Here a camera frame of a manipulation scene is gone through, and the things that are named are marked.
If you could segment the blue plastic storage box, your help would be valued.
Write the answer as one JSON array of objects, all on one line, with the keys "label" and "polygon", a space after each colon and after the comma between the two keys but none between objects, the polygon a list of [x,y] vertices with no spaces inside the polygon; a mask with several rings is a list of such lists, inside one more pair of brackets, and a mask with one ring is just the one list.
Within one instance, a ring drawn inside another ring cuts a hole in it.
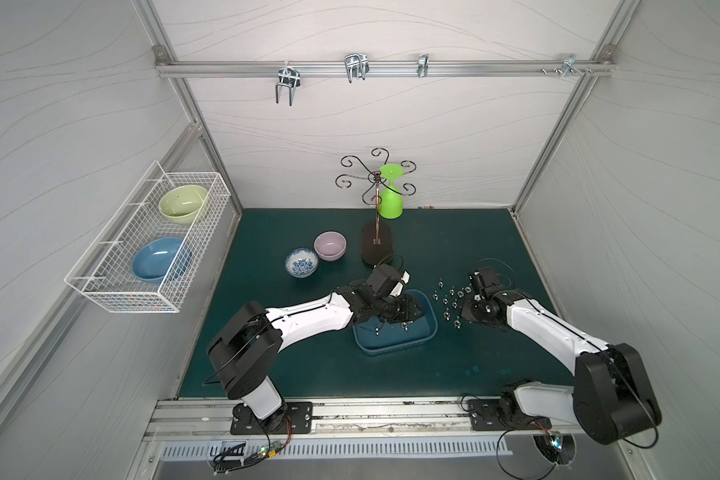
[{"label": "blue plastic storage box", "polygon": [[353,335],[360,350],[369,356],[379,356],[421,345],[438,333],[435,311],[427,296],[415,289],[406,291],[416,306],[419,317],[407,324],[388,324],[377,317],[352,327]]}]

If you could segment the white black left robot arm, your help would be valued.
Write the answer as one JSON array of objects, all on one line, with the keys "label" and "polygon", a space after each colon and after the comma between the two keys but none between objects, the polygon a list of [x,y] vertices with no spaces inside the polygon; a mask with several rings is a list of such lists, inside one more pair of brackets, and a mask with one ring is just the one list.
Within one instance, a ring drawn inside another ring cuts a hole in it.
[{"label": "white black left robot arm", "polygon": [[423,316],[411,295],[395,287],[384,295],[364,282],[339,287],[317,300],[266,309],[257,301],[241,307],[211,340],[207,356],[228,399],[240,400],[263,424],[278,424],[285,401],[269,378],[278,354],[317,336],[360,325],[412,323]]}]

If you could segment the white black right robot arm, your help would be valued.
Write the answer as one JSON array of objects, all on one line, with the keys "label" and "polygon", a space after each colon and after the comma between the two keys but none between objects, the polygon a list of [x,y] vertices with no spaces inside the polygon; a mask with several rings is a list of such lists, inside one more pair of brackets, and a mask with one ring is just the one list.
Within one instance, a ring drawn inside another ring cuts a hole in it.
[{"label": "white black right robot arm", "polygon": [[602,445],[658,430],[661,410],[634,347],[587,334],[521,290],[468,296],[461,316],[471,323],[525,335],[573,376],[571,386],[527,380],[506,387],[496,408],[499,421],[506,427],[557,420],[579,425]]}]

